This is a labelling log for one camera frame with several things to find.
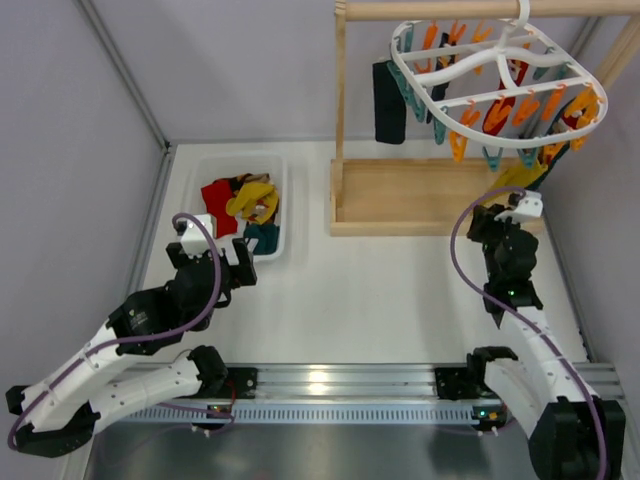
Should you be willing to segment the yellow sock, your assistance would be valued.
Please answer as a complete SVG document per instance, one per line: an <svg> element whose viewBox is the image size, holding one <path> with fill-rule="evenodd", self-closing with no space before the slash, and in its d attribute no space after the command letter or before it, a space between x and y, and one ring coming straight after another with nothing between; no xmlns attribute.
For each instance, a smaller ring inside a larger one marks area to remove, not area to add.
<svg viewBox="0 0 640 480"><path fill-rule="evenodd" d="M548 166L544 163L535 162L531 168L523 163L518 163L508 167L491 185L491 190L502 187L515 186L527 190L535 190L535 184L547 173Z"/></svg>
<svg viewBox="0 0 640 480"><path fill-rule="evenodd" d="M273 184L251 182L233 194L226 210L231 216L240 215L248 222L262 225L271 219L278 204L279 192Z"/></svg>

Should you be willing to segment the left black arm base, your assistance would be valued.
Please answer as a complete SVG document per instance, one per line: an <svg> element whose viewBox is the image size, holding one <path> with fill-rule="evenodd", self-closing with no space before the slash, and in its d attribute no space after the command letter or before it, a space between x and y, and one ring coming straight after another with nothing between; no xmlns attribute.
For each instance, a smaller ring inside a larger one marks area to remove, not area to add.
<svg viewBox="0 0 640 480"><path fill-rule="evenodd" d="M181 395L181 398L250 400L255 398L257 386L257 368L231 367L225 374L207 374L195 394Z"/></svg>

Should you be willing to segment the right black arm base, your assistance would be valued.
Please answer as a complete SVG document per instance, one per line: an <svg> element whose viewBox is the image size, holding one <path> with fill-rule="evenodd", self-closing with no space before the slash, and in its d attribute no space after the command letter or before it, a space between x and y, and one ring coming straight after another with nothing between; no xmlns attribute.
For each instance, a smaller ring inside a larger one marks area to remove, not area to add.
<svg viewBox="0 0 640 480"><path fill-rule="evenodd" d="M480 375L469 367L438 367L434 370L436 393L441 400L494 399Z"/></svg>

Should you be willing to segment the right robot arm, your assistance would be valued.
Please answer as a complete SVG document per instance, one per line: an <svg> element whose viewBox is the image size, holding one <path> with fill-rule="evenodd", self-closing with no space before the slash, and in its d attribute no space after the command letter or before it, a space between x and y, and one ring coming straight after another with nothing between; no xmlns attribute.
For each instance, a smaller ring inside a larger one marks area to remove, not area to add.
<svg viewBox="0 0 640 480"><path fill-rule="evenodd" d="M505 343L478 347L482 383L507 405L527 437L540 479L618 479L626 415L601 398L562 353L532 281L538 240L502 205L476 206L467 237L482 247L487 313Z"/></svg>

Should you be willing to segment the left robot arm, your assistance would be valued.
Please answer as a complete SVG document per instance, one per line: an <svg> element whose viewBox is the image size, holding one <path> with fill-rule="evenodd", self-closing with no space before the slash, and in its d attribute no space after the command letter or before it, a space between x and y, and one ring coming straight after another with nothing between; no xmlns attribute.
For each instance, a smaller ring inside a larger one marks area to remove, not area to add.
<svg viewBox="0 0 640 480"><path fill-rule="evenodd" d="M253 286L257 275L246 243L233 240L236 264L204 252L189 257L179 243L166 251L176 270L160 287L135 292L113 311L96 335L51 377L5 394L18 416L10 449L33 456L67 455L111 424L177 398L214 398L233 380L219 352L201 345L172 364L126 381L119 375L160 350L181 342L182 328L209 327L213 312L227 307L234 289Z"/></svg>

